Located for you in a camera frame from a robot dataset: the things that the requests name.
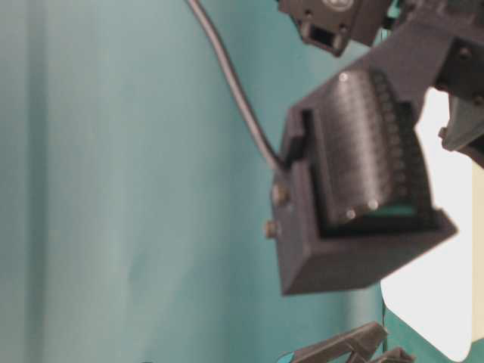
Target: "wire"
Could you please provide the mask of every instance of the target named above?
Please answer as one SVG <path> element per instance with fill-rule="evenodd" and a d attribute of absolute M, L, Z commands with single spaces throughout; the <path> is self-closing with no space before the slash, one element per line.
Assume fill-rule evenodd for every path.
<path fill-rule="evenodd" d="M 212 43 L 212 47 L 215 50 L 220 67 L 222 68 L 225 79 L 227 80 L 232 95 L 234 96 L 235 103 L 239 107 L 242 117 L 244 118 L 250 134 L 252 135 L 261 155 L 267 161 L 267 164 L 272 170 L 275 172 L 282 172 L 284 170 L 284 166 L 278 155 L 274 152 L 269 144 L 268 139 L 266 138 L 264 131 L 262 130 L 259 121 L 257 120 L 256 115 L 250 106 L 249 101 L 247 100 L 247 96 L 245 95 L 245 92 L 242 89 L 240 81 L 237 77 L 237 73 L 235 72 L 234 65 L 231 62 L 217 29 L 198 0 L 186 1 L 200 22 L 200 25 L 202 26 L 203 31 L 206 33 L 206 36 Z"/>

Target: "screw head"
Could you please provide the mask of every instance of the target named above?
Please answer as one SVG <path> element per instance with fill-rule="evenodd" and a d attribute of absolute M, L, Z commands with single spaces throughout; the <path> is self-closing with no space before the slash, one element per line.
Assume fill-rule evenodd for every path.
<path fill-rule="evenodd" d="M 264 235 L 265 235 L 265 238 L 267 238 L 268 240 L 277 237 L 278 225 L 276 224 L 275 221 L 267 221 L 264 224 Z"/>
<path fill-rule="evenodd" d="M 348 73 L 341 73 L 340 76 L 338 77 L 338 79 L 340 80 L 340 82 L 346 82 L 348 80 Z"/>
<path fill-rule="evenodd" d="M 281 185 L 275 184 L 272 187 L 272 202 L 275 206 L 283 206 L 289 200 L 289 190 Z"/>

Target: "teal backdrop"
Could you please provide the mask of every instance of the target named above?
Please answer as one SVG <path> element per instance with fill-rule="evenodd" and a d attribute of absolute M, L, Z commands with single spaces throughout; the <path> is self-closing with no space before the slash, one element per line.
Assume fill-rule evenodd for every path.
<path fill-rule="evenodd" d="M 204 0 L 270 139 L 342 60 L 274 1 Z M 4 0 L 0 361 L 271 362 L 381 319 L 282 298 L 271 173 L 182 0 Z"/>

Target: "robot part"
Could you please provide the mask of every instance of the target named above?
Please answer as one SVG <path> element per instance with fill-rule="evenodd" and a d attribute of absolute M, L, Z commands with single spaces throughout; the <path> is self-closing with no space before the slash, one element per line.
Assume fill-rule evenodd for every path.
<path fill-rule="evenodd" d="M 278 363 L 327 363 L 350 354 L 346 363 L 412 363 L 415 358 L 402 348 L 370 361 L 388 333 L 378 323 L 369 323 L 348 333 L 283 355 Z"/>

